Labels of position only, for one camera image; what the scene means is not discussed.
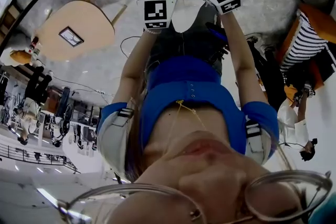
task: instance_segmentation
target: lips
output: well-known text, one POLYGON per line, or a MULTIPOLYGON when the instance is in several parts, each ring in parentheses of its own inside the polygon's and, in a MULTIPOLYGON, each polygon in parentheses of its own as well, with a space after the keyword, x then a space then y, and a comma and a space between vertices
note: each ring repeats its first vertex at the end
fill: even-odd
POLYGON ((223 143, 213 140, 213 139, 199 139, 193 141, 187 147, 185 147, 180 153, 179 156, 188 156, 188 155, 202 155, 204 153, 217 153, 217 154, 229 154, 232 150, 224 145, 223 143))

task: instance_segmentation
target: white sleeve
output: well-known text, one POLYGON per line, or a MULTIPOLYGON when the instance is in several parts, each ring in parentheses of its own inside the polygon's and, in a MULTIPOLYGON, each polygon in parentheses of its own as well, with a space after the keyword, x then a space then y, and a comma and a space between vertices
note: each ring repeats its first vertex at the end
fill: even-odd
POLYGON ((309 134, 307 129, 306 120, 295 123, 295 137, 298 144, 305 146, 309 141, 309 134))

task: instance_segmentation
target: railing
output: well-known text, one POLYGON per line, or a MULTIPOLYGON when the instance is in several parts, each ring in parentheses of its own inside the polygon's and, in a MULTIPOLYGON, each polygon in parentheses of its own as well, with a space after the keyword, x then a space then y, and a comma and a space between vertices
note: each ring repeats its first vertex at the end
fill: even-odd
POLYGON ((27 163, 63 165, 80 174, 75 165, 66 156, 32 152, 3 144, 0 144, 0 156, 27 163))

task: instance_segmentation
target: nose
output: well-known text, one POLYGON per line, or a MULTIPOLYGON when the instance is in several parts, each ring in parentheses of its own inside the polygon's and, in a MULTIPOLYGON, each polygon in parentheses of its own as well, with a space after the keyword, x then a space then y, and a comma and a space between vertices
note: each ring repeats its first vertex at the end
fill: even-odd
POLYGON ((178 186, 200 206, 208 223, 226 223, 236 219, 245 203, 246 178, 242 170, 215 165, 182 177, 178 186))

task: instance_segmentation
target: gold chain necklace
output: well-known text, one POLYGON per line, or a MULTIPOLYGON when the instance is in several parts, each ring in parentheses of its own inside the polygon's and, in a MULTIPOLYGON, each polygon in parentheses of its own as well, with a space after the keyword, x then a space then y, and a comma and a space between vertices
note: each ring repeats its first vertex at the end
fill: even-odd
POLYGON ((167 146, 166 146, 166 148, 165 148, 165 150, 164 150, 164 153, 167 152, 168 145, 169 145, 169 141, 170 141, 170 139, 171 139, 171 134, 172 134, 172 131, 173 131, 174 127, 175 127, 175 123, 176 123, 176 121, 177 121, 177 117, 178 117, 178 114, 179 114, 181 108, 185 108, 185 109, 189 110, 191 113, 193 113, 193 114, 196 116, 196 118, 198 119, 198 121, 201 123, 202 127, 204 128, 204 130, 207 131, 205 125, 204 125, 203 122, 202 122, 202 120, 201 120, 200 117, 197 115, 196 110, 195 110, 195 109, 187 108, 185 105, 183 105, 183 102, 184 102, 184 100, 177 100, 177 101, 176 101, 176 103, 179 104, 180 106, 179 106, 179 109, 177 110, 177 114, 176 114, 176 116, 175 116, 175 118, 174 118, 174 120, 173 120, 173 123, 172 123, 172 125, 171 125, 171 127, 170 127, 170 130, 169 130, 169 132, 168 132, 168 141, 167 141, 167 146))

